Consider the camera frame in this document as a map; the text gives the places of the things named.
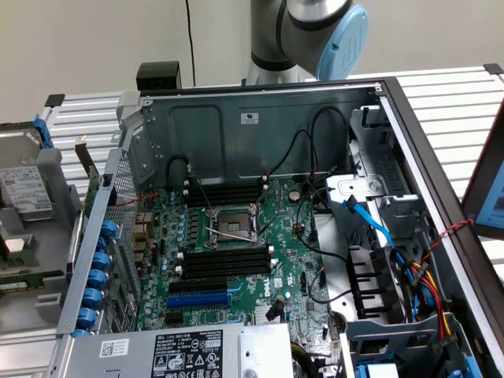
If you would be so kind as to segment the silver disk bay bracket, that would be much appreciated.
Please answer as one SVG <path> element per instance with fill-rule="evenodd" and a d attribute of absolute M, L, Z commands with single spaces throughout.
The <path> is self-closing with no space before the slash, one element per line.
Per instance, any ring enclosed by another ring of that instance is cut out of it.
<path fill-rule="evenodd" d="M 375 174 L 359 176 L 345 174 L 330 176 L 325 180 L 331 209 L 338 211 L 351 195 L 359 202 L 366 202 L 367 198 L 383 197 L 387 188 L 383 177 Z"/>

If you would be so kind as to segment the silver socket locking lever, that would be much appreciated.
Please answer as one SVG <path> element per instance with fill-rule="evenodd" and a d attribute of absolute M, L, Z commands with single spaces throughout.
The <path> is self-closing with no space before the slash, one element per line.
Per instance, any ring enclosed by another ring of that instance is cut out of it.
<path fill-rule="evenodd" d="M 211 205 L 211 203 L 210 203 L 210 201 L 209 201 L 209 199 L 208 199 L 208 197 L 206 195 L 205 189 L 202 186 L 202 182 L 199 179 L 199 176 L 198 176 L 197 172 L 195 171 L 195 169 L 193 168 L 193 166 L 191 164 L 187 165 L 187 173 L 188 173 L 189 176 L 192 176 L 192 177 L 195 178 L 195 180 L 196 180 L 196 182 L 197 182 L 197 184 L 198 184 L 198 186 L 200 188 L 200 191 L 202 192 L 202 195 L 203 195 L 204 199 L 206 200 L 206 204 L 208 205 L 209 212 L 212 213 L 213 212 L 213 207 L 212 207 L 212 205 Z"/>
<path fill-rule="evenodd" d="M 247 242 L 255 242 L 256 240 L 255 239 L 251 239 L 251 238 L 246 238 L 246 237 L 242 237 L 242 236 L 237 236 L 237 235 L 231 235 L 231 234 L 227 234 L 227 233 L 224 233 L 224 232 L 219 232 L 218 230 L 215 230 L 215 229 L 212 229 L 212 228 L 206 228 L 206 230 L 210 233 L 215 233 L 215 234 L 218 234 L 218 235 L 222 235 L 222 236 L 225 236 L 225 237 L 228 237 L 228 238 L 231 238 L 231 239 L 238 239 L 238 240 L 242 240 L 242 241 L 247 241 Z"/>

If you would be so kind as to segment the grey parts rack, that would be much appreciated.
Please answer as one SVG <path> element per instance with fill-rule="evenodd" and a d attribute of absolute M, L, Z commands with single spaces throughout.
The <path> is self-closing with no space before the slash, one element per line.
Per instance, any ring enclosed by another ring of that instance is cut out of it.
<path fill-rule="evenodd" d="M 44 279 L 45 287 L 0 292 L 0 336 L 57 326 L 75 260 L 81 202 L 76 187 L 67 183 L 56 148 L 43 148 L 36 165 L 47 181 L 54 209 L 50 220 L 24 221 L 2 203 L 0 191 L 0 272 L 61 270 L 65 276 Z M 7 257 L 5 239 L 32 234 L 31 250 Z"/>

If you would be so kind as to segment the metal rear port stack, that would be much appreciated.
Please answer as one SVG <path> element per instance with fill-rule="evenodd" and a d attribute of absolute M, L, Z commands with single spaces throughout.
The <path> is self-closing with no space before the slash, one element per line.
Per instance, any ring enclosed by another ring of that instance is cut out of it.
<path fill-rule="evenodd" d="M 145 257 L 154 256 L 154 246 L 150 241 L 154 233 L 153 214 L 151 212 L 138 213 L 132 229 L 133 261 L 139 265 Z"/>

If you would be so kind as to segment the blue expansion slot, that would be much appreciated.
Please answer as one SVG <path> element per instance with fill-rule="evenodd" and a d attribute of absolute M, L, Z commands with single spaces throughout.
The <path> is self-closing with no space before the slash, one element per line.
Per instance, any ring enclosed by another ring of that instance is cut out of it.
<path fill-rule="evenodd" d="M 200 295 L 179 295 L 168 297 L 166 300 L 166 306 L 168 309 L 230 306 L 231 304 L 232 294 L 228 292 L 206 293 Z"/>

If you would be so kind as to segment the silver CPU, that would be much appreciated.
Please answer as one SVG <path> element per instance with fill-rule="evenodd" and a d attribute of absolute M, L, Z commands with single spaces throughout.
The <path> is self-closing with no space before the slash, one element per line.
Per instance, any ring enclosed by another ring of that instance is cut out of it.
<path fill-rule="evenodd" d="M 32 248 L 32 234 L 18 235 L 5 239 L 7 257 L 14 258 L 22 253 L 27 253 Z"/>

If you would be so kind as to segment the RAM slot white latches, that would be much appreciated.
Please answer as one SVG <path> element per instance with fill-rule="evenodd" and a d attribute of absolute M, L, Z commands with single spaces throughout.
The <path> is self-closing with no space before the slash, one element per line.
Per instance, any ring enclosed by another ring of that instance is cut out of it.
<path fill-rule="evenodd" d="M 265 182 L 261 180 L 239 180 L 236 182 L 227 182 L 211 179 L 197 178 L 196 176 L 186 176 L 182 184 L 184 187 L 199 187 L 202 185 L 204 188 L 231 188 L 231 187 L 251 187 L 254 190 L 261 190 L 265 185 Z"/>
<path fill-rule="evenodd" d="M 236 205 L 255 202 L 261 193 L 258 184 L 196 186 L 183 189 L 182 198 L 193 207 L 204 206 L 207 200 L 215 206 Z"/>
<path fill-rule="evenodd" d="M 257 248 L 231 248 L 206 250 L 203 252 L 180 252 L 177 255 L 184 262 L 189 261 L 234 261 L 234 260 L 269 260 L 271 254 L 267 246 Z"/>
<path fill-rule="evenodd" d="M 256 266 L 269 266 L 269 260 L 234 260 L 234 261 L 189 261 L 184 262 L 182 267 L 190 269 L 217 269 L 217 268 L 248 268 Z"/>

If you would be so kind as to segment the open grey PC case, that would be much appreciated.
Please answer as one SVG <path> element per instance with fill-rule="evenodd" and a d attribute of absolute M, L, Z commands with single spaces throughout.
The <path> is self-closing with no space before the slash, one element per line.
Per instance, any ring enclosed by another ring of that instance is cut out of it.
<path fill-rule="evenodd" d="M 390 232 L 353 195 L 331 209 L 325 180 L 357 174 L 350 143 L 353 110 L 384 110 L 409 166 L 408 182 L 428 213 L 420 255 L 395 247 Z M 104 220 L 110 267 L 91 335 L 141 331 L 142 284 L 132 229 L 143 199 L 183 191 L 191 164 L 199 178 L 268 186 L 293 180 L 323 190 L 328 212 L 316 218 L 328 298 L 311 339 L 291 341 L 294 378 L 355 378 L 359 365 L 392 363 L 399 378 L 504 378 L 504 290 L 434 150 L 392 78 L 286 87 L 132 92 L 117 108 L 117 147 L 109 153 L 89 216 L 48 369 L 65 356 Z M 406 320 L 359 320 L 347 274 L 350 246 L 391 248 L 389 265 Z"/>

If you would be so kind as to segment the dark laptop with lit screen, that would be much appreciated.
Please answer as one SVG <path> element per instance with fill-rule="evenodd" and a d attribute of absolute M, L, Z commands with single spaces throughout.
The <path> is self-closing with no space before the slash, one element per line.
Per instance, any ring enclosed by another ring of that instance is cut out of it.
<path fill-rule="evenodd" d="M 504 241 L 504 99 L 461 203 L 478 235 Z"/>

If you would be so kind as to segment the silver hard disk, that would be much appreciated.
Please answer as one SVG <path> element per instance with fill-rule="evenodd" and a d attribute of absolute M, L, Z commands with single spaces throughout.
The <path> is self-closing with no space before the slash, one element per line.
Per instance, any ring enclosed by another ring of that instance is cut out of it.
<path fill-rule="evenodd" d="M 27 222 L 54 218 L 47 181 L 36 165 L 43 148 L 43 138 L 32 124 L 0 124 L 2 203 Z"/>

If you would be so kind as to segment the green graphics card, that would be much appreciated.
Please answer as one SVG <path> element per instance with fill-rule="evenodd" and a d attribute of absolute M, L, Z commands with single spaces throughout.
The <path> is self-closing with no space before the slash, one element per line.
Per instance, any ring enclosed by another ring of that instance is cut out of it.
<path fill-rule="evenodd" d="M 101 183 L 98 169 L 87 149 L 87 142 L 84 137 L 78 137 L 75 141 L 74 151 L 89 179 L 86 197 L 84 199 L 83 211 L 89 217 L 95 202 L 96 194 Z"/>

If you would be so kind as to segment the green Dell motherboard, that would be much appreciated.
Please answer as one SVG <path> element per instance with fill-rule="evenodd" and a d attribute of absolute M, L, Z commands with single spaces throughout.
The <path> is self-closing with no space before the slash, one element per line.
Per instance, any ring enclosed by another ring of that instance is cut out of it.
<path fill-rule="evenodd" d="M 301 198 L 289 200 L 289 192 L 296 190 Z M 285 324 L 296 339 L 311 339 L 325 321 L 325 302 L 328 298 L 326 277 L 322 271 L 323 256 L 318 242 L 316 218 L 328 212 L 325 195 L 320 188 L 293 180 L 276 181 L 262 188 L 258 206 L 259 236 L 271 254 L 270 274 L 221 277 L 228 281 L 232 294 L 230 306 L 209 306 L 168 309 L 169 283 L 185 280 L 175 272 L 183 264 L 180 252 L 203 252 L 208 238 L 208 224 L 203 207 L 189 207 L 182 191 L 157 191 L 146 196 L 137 207 L 138 213 L 153 214 L 154 233 L 150 238 L 154 256 L 145 257 L 137 265 L 142 284 L 139 328 L 196 327 L 215 324 L 254 324 L 257 306 L 270 306 L 277 299 L 284 302 Z M 257 248 L 241 246 L 237 248 Z M 164 322 L 167 311 L 182 311 L 184 323 L 168 326 Z"/>

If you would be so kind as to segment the long black expansion slot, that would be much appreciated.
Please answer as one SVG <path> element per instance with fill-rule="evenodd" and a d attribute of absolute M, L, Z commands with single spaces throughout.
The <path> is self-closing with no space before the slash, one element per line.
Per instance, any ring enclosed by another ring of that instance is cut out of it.
<path fill-rule="evenodd" d="M 226 292 L 227 290 L 228 290 L 228 281 L 225 278 L 210 278 L 202 280 L 177 280 L 170 282 L 168 287 L 168 293 L 171 295 Z"/>

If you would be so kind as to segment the RAM slot black latches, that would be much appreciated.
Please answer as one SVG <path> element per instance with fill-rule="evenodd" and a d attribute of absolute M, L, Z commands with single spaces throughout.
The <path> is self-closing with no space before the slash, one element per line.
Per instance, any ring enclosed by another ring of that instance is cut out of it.
<path fill-rule="evenodd" d="M 204 188 L 206 195 L 209 197 L 213 196 L 231 196 L 231 195 L 251 195 L 252 197 L 257 197 L 261 193 L 259 190 L 254 190 L 251 187 L 231 187 L 231 188 Z M 192 187 L 189 190 L 190 194 L 196 195 L 197 193 L 201 194 L 199 187 Z"/>
<path fill-rule="evenodd" d="M 199 266 L 210 267 L 262 267 L 269 266 L 270 256 L 267 253 L 223 253 L 187 255 L 183 263 L 188 268 Z"/>
<path fill-rule="evenodd" d="M 251 195 L 231 195 L 231 196 L 209 196 L 208 199 L 212 206 L 228 206 L 228 205 L 240 205 L 244 203 L 256 202 L 259 196 L 252 197 Z M 196 195 L 186 196 L 184 198 L 189 207 L 203 207 L 207 206 L 206 200 L 202 194 L 197 193 Z"/>
<path fill-rule="evenodd" d="M 175 268 L 175 272 L 182 276 L 185 280 L 233 276 L 252 276 L 257 274 L 270 274 L 271 271 L 272 269 L 269 266 L 256 266 L 248 268 L 190 269 L 189 267 L 184 268 L 179 265 Z"/>

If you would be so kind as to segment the silver chipset heatsink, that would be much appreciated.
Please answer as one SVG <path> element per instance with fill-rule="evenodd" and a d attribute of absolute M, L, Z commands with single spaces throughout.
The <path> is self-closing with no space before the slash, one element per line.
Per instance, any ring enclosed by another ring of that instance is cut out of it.
<path fill-rule="evenodd" d="M 281 324 L 280 319 L 276 318 L 274 321 L 268 321 L 265 317 L 266 312 L 271 306 L 257 306 L 254 310 L 254 324 L 255 325 L 265 325 L 265 324 Z"/>

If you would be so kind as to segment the blue disk rail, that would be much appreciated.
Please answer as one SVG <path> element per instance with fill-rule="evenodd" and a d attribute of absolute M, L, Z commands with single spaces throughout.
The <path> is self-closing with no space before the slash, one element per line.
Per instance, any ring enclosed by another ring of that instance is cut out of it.
<path fill-rule="evenodd" d="M 43 146 L 45 148 L 53 148 L 54 144 L 52 142 L 52 138 L 50 136 L 49 128 L 46 125 L 46 122 L 43 118 L 41 118 L 38 114 L 35 116 L 33 120 L 34 129 L 38 131 L 43 141 Z"/>

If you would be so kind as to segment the CPU socket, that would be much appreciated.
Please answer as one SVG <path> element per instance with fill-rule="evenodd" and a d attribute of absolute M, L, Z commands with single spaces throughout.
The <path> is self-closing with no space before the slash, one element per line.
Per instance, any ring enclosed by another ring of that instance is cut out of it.
<path fill-rule="evenodd" d="M 251 238 L 256 241 L 251 243 L 231 239 L 206 230 L 208 238 L 204 243 L 205 248 L 219 250 L 241 246 L 256 247 L 265 243 L 264 239 L 259 236 L 258 206 L 255 204 L 213 208 L 212 213 L 208 209 L 206 217 L 208 224 L 205 226 L 205 230 L 212 228 L 219 232 Z"/>

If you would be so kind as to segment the grey metal disk bay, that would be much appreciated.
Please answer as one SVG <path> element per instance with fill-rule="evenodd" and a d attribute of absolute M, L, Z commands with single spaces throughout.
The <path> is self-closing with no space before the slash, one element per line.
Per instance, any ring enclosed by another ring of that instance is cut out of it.
<path fill-rule="evenodd" d="M 368 180 L 369 213 L 390 232 L 396 248 L 410 257 L 419 256 L 422 218 L 428 211 L 409 185 L 410 169 L 384 110 L 379 106 L 353 110 L 350 130 L 356 173 Z"/>

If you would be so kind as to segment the grey power supply with label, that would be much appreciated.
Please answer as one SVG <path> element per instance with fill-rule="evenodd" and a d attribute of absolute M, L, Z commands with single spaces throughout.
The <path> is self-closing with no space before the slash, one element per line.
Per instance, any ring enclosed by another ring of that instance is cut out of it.
<path fill-rule="evenodd" d="M 242 323 L 71 339 L 56 378 L 294 378 L 284 324 Z"/>

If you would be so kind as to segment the green RAM stick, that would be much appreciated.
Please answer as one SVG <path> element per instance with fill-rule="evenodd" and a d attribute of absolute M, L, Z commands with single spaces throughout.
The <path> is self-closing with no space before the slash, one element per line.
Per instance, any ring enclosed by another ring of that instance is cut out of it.
<path fill-rule="evenodd" d="M 31 290 L 45 287 L 44 279 L 65 276 L 61 270 L 34 272 L 22 270 L 19 272 L 0 272 L 0 292 Z"/>

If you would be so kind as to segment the black box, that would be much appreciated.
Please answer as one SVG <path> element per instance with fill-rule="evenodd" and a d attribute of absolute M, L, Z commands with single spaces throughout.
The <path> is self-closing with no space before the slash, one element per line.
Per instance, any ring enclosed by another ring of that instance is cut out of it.
<path fill-rule="evenodd" d="M 144 62 L 136 74 L 139 91 L 179 90 L 182 88 L 178 61 Z"/>

